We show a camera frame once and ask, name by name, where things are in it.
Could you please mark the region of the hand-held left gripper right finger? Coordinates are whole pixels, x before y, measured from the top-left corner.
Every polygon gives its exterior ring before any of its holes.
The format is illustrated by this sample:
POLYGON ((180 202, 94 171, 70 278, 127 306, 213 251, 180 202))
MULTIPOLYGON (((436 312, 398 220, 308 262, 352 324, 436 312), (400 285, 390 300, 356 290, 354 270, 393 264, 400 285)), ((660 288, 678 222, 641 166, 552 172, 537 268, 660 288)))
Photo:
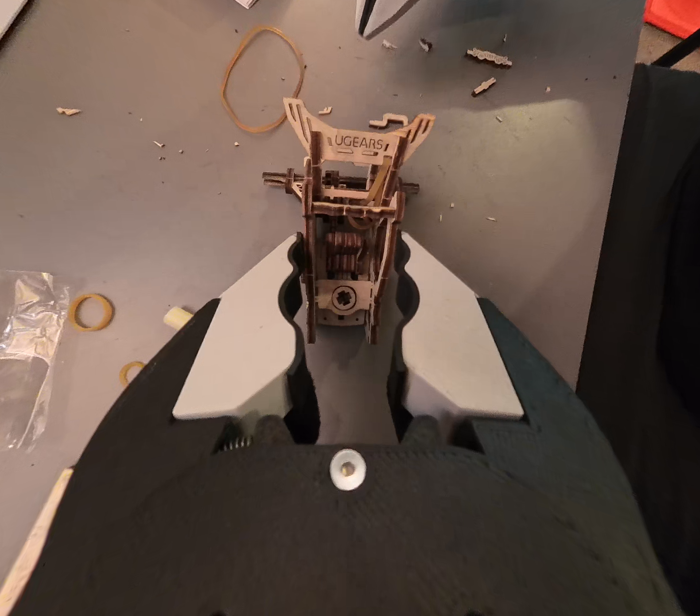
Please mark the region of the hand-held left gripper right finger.
POLYGON ((474 291, 408 233, 398 235, 400 319, 387 398, 398 440, 430 417, 460 445, 474 420, 521 422, 524 409, 474 291))

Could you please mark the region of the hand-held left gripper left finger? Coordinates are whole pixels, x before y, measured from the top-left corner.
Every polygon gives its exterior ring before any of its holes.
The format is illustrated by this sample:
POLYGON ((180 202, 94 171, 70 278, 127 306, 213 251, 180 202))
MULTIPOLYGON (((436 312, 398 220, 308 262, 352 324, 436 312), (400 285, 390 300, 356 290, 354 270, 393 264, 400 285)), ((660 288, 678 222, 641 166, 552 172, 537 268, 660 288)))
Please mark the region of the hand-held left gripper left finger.
POLYGON ((295 321, 304 305, 304 257, 296 233, 221 295, 175 402, 176 419, 228 417, 251 434, 258 419, 274 415, 297 444, 317 442, 318 399, 295 321))

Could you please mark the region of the wooden mechanical model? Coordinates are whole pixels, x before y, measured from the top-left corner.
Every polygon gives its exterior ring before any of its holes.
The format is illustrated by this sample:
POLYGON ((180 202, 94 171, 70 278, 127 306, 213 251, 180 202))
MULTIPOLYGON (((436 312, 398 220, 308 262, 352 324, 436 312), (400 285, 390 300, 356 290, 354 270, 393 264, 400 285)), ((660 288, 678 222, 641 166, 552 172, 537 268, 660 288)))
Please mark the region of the wooden mechanical model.
POLYGON ((363 325, 376 344, 405 203, 419 192, 400 171, 435 117, 420 113, 404 128, 347 130, 331 127, 297 98, 284 105, 306 152, 304 169, 264 172, 262 180, 302 206, 307 340, 315 342, 318 325, 363 325))

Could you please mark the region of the clear plastic parts bag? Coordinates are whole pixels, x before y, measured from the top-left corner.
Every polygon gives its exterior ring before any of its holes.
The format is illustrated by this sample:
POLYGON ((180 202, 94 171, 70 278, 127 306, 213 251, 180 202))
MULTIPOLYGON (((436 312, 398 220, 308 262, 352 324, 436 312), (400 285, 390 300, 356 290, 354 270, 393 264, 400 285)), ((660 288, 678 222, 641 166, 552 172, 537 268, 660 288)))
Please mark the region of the clear plastic parts bag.
POLYGON ((1 451, 29 451, 46 428, 69 289, 48 272, 1 271, 1 451))

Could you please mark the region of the large tan rubber band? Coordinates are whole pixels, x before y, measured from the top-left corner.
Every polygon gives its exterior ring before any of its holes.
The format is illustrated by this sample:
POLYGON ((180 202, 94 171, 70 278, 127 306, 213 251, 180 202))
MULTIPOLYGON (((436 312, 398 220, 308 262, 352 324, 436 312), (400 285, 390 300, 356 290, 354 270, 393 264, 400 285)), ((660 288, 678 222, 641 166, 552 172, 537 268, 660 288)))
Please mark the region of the large tan rubber band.
POLYGON ((251 29, 249 29, 246 33, 244 33, 236 51, 234 52, 231 60, 229 61, 227 67, 225 68, 225 72, 223 75, 223 80, 221 82, 220 86, 220 98, 221 102, 223 105, 224 110, 227 112, 233 123, 243 132, 247 132, 249 134, 263 134, 266 132, 273 131, 277 129, 280 125, 282 125, 286 121, 286 114, 283 112, 275 121, 273 122, 268 122, 267 124, 264 125, 257 125, 257 126, 251 126, 247 125, 243 121, 240 120, 238 115, 236 114, 232 104, 230 104, 227 96, 228 92, 228 84, 230 82, 230 78, 233 72, 234 67, 236 64, 239 62, 241 56, 244 54, 244 52, 247 50, 249 45, 260 35, 263 34, 271 34, 274 35, 278 38, 280 38, 283 43, 289 47, 289 49, 292 51, 295 60, 298 65, 299 69, 299 77, 293 92, 292 97, 293 98, 298 98, 300 95, 300 91, 302 90, 302 86, 304 83, 304 78, 305 78, 305 72, 307 69, 306 62, 303 57, 302 51, 298 48, 298 46, 293 42, 292 39, 290 39, 288 36, 286 36, 279 28, 277 27, 272 27, 272 26, 256 26, 251 29))

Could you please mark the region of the wooden parts sheet gear wheels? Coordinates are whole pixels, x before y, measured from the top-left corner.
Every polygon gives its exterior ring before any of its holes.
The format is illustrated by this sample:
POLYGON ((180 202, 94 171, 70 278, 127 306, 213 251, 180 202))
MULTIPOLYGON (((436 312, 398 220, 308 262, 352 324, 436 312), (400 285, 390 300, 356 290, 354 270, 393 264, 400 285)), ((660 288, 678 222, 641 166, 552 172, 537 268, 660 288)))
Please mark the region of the wooden parts sheet gear wheels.
POLYGON ((22 596, 30 576, 39 561, 57 508, 73 474, 74 467, 68 467, 61 472, 41 508, 20 553, 6 576, 1 588, 1 615, 9 615, 15 603, 22 596))

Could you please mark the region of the long notched wooden bar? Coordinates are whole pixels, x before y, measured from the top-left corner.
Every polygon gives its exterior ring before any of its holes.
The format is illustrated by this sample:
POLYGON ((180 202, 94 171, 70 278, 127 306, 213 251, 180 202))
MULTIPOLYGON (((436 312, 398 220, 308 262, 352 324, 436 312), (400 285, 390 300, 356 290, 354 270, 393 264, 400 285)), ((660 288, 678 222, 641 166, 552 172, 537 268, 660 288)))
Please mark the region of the long notched wooden bar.
POLYGON ((480 48, 469 48, 465 54, 466 58, 471 58, 480 63, 487 63, 496 67, 511 68, 512 60, 506 55, 483 50, 480 48))

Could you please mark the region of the small yellow rubber band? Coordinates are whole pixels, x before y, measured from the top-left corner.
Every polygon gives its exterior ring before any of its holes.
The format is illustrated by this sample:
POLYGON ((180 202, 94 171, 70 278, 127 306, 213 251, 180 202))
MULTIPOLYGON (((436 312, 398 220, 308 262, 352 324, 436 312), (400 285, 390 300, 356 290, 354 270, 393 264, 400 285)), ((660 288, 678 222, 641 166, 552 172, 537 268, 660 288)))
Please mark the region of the small yellow rubber band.
POLYGON ((97 332, 104 330, 113 320, 115 314, 112 302, 98 293, 86 293, 76 297, 69 306, 68 319, 75 330, 81 332, 97 332), (86 325, 80 316, 80 309, 87 301, 93 300, 102 307, 102 317, 99 323, 86 325))

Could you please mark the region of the black stand pole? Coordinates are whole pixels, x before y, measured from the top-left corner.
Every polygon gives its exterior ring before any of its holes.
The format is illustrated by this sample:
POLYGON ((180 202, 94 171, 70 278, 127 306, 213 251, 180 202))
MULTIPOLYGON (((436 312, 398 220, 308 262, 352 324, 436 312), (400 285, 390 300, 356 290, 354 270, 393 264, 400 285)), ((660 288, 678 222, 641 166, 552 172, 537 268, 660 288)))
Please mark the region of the black stand pole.
POLYGON ((671 68, 672 66, 676 65, 679 61, 690 55, 692 52, 699 50, 699 37, 700 30, 697 29, 687 38, 681 40, 669 51, 661 55, 658 59, 651 62, 651 64, 657 67, 671 68))

